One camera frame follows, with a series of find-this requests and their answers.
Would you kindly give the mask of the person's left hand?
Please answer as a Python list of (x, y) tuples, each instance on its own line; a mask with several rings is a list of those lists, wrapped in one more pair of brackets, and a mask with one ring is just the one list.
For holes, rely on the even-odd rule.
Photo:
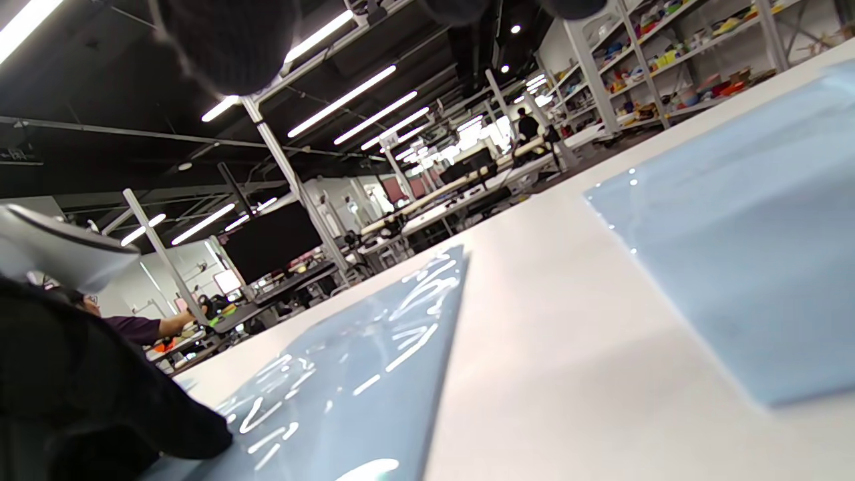
[(1, 377), (3, 480), (136, 480), (232, 446), (222, 416), (103, 319), (8, 278)]

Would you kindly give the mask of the person's right hand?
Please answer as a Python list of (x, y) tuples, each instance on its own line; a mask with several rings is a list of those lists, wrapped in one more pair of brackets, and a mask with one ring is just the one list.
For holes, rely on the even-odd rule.
[(401, 59), (417, 42), (439, 33), (417, 54), (417, 68), (452, 66), (465, 94), (486, 84), (485, 71), (502, 64), (526, 72), (554, 19), (590, 19), (605, 1), (348, 1), (351, 18), (333, 33), (367, 33), (334, 51), (333, 34), (305, 53), (297, 48), (320, 31), (318, 15), (334, 15), (333, 1), (152, 1), (158, 37), (174, 49), (181, 67), (206, 89), (247, 96), (271, 88), (313, 55), (321, 62), (300, 80), (302, 88), (333, 91)]

